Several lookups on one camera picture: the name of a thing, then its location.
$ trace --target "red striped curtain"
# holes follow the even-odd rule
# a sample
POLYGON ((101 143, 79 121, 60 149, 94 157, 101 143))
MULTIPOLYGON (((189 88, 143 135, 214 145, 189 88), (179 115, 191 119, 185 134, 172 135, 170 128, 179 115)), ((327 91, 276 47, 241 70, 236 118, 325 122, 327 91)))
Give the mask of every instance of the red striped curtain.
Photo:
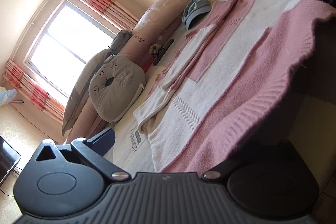
POLYGON ((62 124, 65 107, 25 74, 12 60, 8 60, 3 78, 39 110, 62 124))
POLYGON ((120 30, 133 30, 138 19, 116 0, 80 0, 91 7, 120 30))

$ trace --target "pink and white blanket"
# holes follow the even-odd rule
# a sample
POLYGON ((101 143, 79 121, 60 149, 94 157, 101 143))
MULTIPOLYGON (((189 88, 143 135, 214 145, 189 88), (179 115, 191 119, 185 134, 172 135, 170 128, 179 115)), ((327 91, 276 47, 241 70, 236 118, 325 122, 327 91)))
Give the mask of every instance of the pink and white blanket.
POLYGON ((155 170, 203 173, 225 160, 285 94, 316 20, 335 13, 317 0, 215 3, 134 112, 155 170))

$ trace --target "window frame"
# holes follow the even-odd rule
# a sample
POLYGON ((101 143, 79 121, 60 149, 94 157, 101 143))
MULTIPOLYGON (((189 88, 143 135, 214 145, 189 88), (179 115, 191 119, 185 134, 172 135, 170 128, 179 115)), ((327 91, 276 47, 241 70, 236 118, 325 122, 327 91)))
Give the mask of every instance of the window frame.
POLYGON ((45 80, 49 85, 51 85, 53 88, 55 88, 58 92, 60 92, 63 96, 66 98, 70 97, 70 94, 66 94, 64 91, 62 91, 59 87, 57 87, 54 83, 52 83, 47 77, 45 77, 38 68, 31 62, 31 58, 37 49, 40 41, 42 40, 44 35, 49 35, 52 39, 54 39, 57 43, 59 43, 62 47, 64 47, 68 52, 70 52, 73 56, 75 56, 78 60, 86 64, 86 62, 80 58, 78 55, 76 55, 74 52, 72 52, 69 48, 64 46, 62 43, 57 41, 53 36, 51 36, 48 32, 49 26, 52 24, 54 19, 57 17, 57 15, 61 12, 61 10, 68 6, 71 9, 73 9, 75 12, 77 12, 79 15, 87 19, 89 22, 91 22, 93 25, 95 25, 97 28, 99 28, 101 31, 103 31, 105 34, 110 36, 112 39, 115 38, 116 34, 112 32, 111 30, 107 29, 104 25, 102 25, 100 22, 96 21, 94 18, 92 18, 90 15, 79 9, 77 6, 72 4, 69 0, 62 0, 62 2, 56 7, 56 9, 53 11, 52 16, 48 19, 47 23, 43 26, 42 30, 39 32, 37 39, 35 40, 35 43, 33 44, 32 48, 29 50, 25 60, 24 64, 29 67, 34 73, 39 75, 43 80, 45 80))

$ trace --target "gray pillow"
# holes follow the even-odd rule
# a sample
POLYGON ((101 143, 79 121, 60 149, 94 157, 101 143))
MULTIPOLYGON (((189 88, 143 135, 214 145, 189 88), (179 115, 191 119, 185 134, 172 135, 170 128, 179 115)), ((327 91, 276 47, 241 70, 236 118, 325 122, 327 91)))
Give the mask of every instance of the gray pillow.
POLYGON ((125 56, 110 56, 92 78, 89 95, 99 116, 117 122, 136 101, 146 77, 143 70, 125 56))
POLYGON ((88 89, 90 81, 109 56, 112 56, 112 51, 110 49, 105 49, 97 53, 86 63, 81 75, 78 77, 78 80, 73 87, 67 107, 65 108, 62 124, 62 136, 64 136, 66 130, 71 129, 74 126, 87 99, 89 98, 88 89))

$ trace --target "denim hat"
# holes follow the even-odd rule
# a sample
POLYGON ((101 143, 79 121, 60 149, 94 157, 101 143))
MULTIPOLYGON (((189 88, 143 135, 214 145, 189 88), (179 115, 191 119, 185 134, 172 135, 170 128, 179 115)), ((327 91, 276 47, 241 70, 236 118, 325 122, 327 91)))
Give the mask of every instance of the denim hat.
POLYGON ((189 30, 190 24, 193 19, 201 14, 208 13, 211 6, 208 0, 191 0, 185 7, 182 17, 182 22, 189 30))

